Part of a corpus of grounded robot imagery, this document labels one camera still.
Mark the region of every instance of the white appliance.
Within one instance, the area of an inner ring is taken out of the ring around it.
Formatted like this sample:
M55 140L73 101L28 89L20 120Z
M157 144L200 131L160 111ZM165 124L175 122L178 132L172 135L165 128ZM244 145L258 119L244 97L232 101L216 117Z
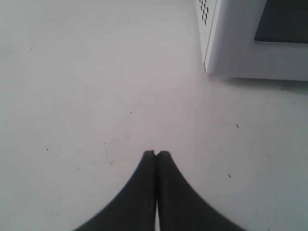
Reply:
M196 0L207 74L308 80L308 44L255 40L266 4L267 0Z

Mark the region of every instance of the white floor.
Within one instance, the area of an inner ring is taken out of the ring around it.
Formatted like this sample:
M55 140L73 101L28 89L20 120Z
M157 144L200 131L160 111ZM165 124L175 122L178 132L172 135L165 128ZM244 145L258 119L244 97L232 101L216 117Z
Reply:
M194 1L3 0L0 28L1 231L76 228L149 149L247 230L307 229L308 91L207 77Z

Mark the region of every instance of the vent grille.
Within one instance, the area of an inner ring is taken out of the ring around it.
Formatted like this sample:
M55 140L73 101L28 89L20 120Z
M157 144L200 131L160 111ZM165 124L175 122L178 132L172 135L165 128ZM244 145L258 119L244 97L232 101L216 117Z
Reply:
M204 26L207 24L207 17L208 17L208 5L206 4L206 0L199 0L200 3L200 10L201 10L201 18Z

